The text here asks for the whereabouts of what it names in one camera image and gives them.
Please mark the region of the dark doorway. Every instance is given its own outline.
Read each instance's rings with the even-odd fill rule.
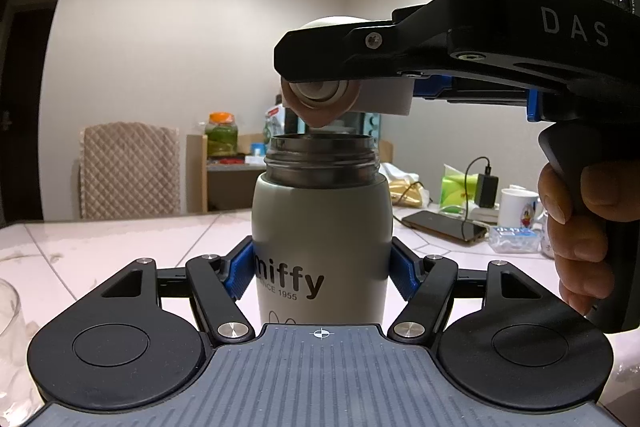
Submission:
[[[6,44],[0,76],[0,199],[8,224],[42,219],[38,113],[53,12],[15,12]]]

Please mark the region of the power adapter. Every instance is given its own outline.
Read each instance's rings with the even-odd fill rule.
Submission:
[[[498,176],[491,175],[491,167],[484,169],[484,174],[478,174],[476,198],[474,202],[482,208],[493,208],[498,193]]]

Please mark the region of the human hand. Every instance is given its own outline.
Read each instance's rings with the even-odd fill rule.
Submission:
[[[609,221],[640,219],[640,162],[604,162],[585,168],[580,177],[587,208]],[[614,278],[603,262],[607,253],[604,222],[594,216],[574,216],[564,182],[550,165],[540,173],[538,191],[551,219],[548,234],[553,246],[560,295],[576,311],[586,314],[594,299],[613,290]]]

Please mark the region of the drinking glass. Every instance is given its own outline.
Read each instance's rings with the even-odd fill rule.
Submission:
[[[19,425],[42,404],[27,368],[27,345],[18,292],[0,279],[0,427]]]

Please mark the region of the bottle mouth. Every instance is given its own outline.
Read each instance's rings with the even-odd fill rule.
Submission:
[[[370,185],[380,167],[372,137],[332,133],[274,136],[265,163],[267,181],[296,188]]]

